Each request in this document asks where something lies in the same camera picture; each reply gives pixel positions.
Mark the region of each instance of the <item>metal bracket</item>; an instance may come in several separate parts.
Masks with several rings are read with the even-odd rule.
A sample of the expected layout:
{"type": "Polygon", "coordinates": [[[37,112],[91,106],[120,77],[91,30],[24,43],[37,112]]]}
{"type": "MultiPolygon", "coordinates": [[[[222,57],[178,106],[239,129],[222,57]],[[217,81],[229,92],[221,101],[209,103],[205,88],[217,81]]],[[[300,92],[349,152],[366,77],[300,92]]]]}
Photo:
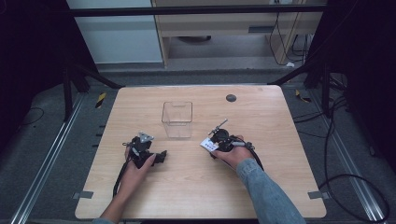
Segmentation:
{"type": "Polygon", "coordinates": [[[146,133],[141,133],[141,132],[139,132],[139,138],[140,138],[140,143],[147,143],[148,141],[151,141],[154,139],[153,136],[150,136],[146,133]]]}
{"type": "Polygon", "coordinates": [[[330,194],[328,193],[328,192],[324,192],[324,193],[322,193],[322,192],[320,192],[320,191],[311,191],[311,192],[308,192],[308,196],[309,196],[309,198],[312,200],[312,199],[318,199],[318,198],[322,198],[322,199],[330,199],[331,198],[331,196],[330,196],[330,194]]]}
{"type": "Polygon", "coordinates": [[[91,199],[92,195],[93,195],[92,191],[75,192],[72,196],[72,199],[80,199],[80,198],[91,199]]]}

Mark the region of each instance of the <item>wooden table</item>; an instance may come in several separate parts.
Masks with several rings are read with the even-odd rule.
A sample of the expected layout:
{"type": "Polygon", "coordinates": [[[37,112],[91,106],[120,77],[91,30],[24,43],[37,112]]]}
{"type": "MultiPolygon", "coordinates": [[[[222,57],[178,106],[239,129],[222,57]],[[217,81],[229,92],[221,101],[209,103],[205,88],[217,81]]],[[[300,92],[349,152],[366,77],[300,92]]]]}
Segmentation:
{"type": "Polygon", "coordinates": [[[262,160],[265,171],[285,190],[304,217],[324,217],[321,199],[308,191],[318,187],[303,146],[278,86],[134,87],[119,91],[79,199],[78,218],[99,217],[112,198],[124,162],[122,143],[139,131],[153,135],[150,151],[168,150],[136,192],[125,218],[255,218],[248,193],[236,173],[213,160],[200,147],[208,132],[224,119],[222,128],[242,134],[262,160]],[[226,95],[237,99],[230,103],[226,95]],[[192,102],[192,137],[171,139],[162,124],[163,103],[192,102]]]}

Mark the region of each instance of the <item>gray sleeve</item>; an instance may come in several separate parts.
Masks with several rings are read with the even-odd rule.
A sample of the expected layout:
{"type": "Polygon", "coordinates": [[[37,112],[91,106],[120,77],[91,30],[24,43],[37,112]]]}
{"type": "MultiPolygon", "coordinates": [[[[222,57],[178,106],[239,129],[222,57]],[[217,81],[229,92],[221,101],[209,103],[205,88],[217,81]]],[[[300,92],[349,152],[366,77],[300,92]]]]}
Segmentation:
{"type": "Polygon", "coordinates": [[[255,160],[241,161],[236,172],[247,188],[260,223],[305,223],[290,198],[255,160]]]}

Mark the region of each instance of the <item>transparent container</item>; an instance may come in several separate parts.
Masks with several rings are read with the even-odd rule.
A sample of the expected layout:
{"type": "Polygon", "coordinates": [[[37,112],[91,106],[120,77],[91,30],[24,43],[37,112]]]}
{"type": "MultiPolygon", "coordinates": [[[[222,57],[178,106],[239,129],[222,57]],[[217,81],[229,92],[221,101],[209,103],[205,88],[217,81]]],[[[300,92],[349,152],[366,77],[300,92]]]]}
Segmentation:
{"type": "Polygon", "coordinates": [[[191,137],[192,102],[163,103],[163,127],[170,138],[191,137]]]}

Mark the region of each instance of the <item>sticker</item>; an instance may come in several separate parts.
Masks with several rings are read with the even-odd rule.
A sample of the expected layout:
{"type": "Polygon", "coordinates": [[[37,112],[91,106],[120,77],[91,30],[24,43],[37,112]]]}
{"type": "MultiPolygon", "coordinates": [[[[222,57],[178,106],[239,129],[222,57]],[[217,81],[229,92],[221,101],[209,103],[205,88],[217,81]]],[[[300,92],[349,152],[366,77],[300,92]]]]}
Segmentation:
{"type": "Polygon", "coordinates": [[[98,101],[96,102],[95,108],[100,108],[102,106],[102,103],[105,100],[105,97],[106,97],[105,92],[100,93],[98,101]]]}
{"type": "Polygon", "coordinates": [[[209,152],[212,152],[212,151],[218,149],[218,146],[216,146],[216,144],[214,144],[212,141],[210,141],[210,138],[206,138],[204,141],[202,141],[202,143],[200,145],[201,145],[201,147],[204,147],[209,152]]]}

